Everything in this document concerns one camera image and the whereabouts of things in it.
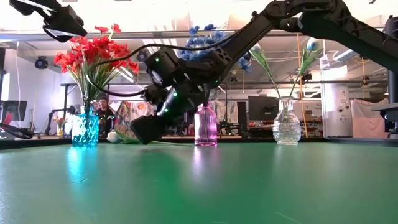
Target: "wall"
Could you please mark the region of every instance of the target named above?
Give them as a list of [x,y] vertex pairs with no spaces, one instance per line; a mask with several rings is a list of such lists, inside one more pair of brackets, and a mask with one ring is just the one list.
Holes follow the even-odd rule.
[[[13,121],[11,125],[29,128],[31,122],[29,110],[35,107],[34,125],[38,131],[44,132],[47,127],[48,114],[53,108],[62,108],[61,74],[49,69],[36,69],[32,62],[20,57],[17,59],[17,52],[13,49],[6,50],[4,69],[10,73],[8,100],[19,100],[17,76],[19,72],[20,98],[21,101],[27,101],[25,120]],[[55,123],[52,123],[52,131],[55,128]]]

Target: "robotic arm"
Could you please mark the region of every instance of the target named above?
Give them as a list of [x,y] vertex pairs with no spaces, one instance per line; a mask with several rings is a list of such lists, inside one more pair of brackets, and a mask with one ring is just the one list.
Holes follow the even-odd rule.
[[66,42],[74,36],[85,36],[83,20],[70,7],[62,7],[57,0],[10,0],[10,5],[24,16],[34,11],[44,18],[43,30],[59,42]]
[[[292,18],[300,12],[300,18]],[[250,23],[199,61],[184,61],[171,49],[160,49],[145,61],[154,84],[143,97],[156,106],[156,115],[141,116],[130,127],[143,144],[160,138],[168,126],[181,122],[184,112],[206,102],[209,90],[272,29],[337,41],[398,72],[398,40],[355,19],[342,0],[272,1],[252,16]]]

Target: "pink glass vase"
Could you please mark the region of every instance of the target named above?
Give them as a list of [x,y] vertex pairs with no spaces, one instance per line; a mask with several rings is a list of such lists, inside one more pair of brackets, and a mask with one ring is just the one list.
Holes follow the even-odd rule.
[[217,115],[209,107],[208,103],[195,113],[195,145],[217,145]]

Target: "ceiling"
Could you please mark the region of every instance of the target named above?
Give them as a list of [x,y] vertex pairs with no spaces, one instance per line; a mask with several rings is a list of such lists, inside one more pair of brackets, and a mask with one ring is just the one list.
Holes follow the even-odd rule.
[[[187,37],[191,26],[212,23],[224,30],[236,30],[242,28],[251,18],[253,10],[261,11],[270,0],[203,0],[202,4],[188,0],[169,0],[169,1],[115,1],[115,0],[77,0],[77,2],[64,3],[70,4],[76,13],[83,18],[85,29],[89,33],[96,32],[94,26],[110,26],[118,23],[123,34],[115,35],[116,42],[128,44],[131,49],[149,42],[160,42],[165,44],[183,46],[187,38],[172,38],[173,32],[181,30]],[[367,0],[345,0],[352,15],[373,27],[383,27],[388,15],[398,14],[398,1],[376,0],[374,4],[369,4]],[[12,21],[0,24],[0,42],[7,42],[11,47],[10,36],[18,33],[33,37],[42,32],[42,18],[37,14],[29,17],[21,16],[16,10],[8,5],[8,1],[0,2],[0,21]],[[154,39],[152,35],[137,36],[137,32],[157,31],[172,35],[168,39]],[[309,37],[288,34],[283,31],[273,30],[269,35],[260,40],[259,44],[269,60],[269,65],[276,81],[290,81],[295,77],[299,67],[298,49],[307,44]],[[37,56],[47,56],[49,61],[53,60],[59,51],[70,49],[70,43],[58,43],[50,39],[29,38],[24,39],[19,46],[21,57],[36,58]],[[339,43],[326,40],[325,49],[329,58],[333,54],[338,54],[347,50]],[[353,58],[347,61],[348,74],[343,77],[345,80],[361,80],[367,75],[371,80],[386,79],[386,70],[372,61],[366,61],[364,66],[360,58]],[[252,70],[243,75],[242,71],[230,72],[230,76],[236,76],[239,82],[258,82],[268,81],[262,67],[253,60]],[[145,65],[140,64],[142,73],[136,78],[141,82],[149,81],[145,73]],[[311,70],[319,70],[319,63],[316,61]],[[121,77],[117,82],[128,82]],[[245,88],[271,88],[270,85],[244,85]],[[232,88],[242,88],[242,85],[234,85]],[[385,85],[379,85],[372,91],[385,91]]]

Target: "table surface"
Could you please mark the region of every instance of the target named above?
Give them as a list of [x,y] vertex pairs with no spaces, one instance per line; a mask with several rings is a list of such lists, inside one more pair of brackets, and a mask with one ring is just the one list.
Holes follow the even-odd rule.
[[398,148],[100,144],[0,151],[0,223],[398,223]]

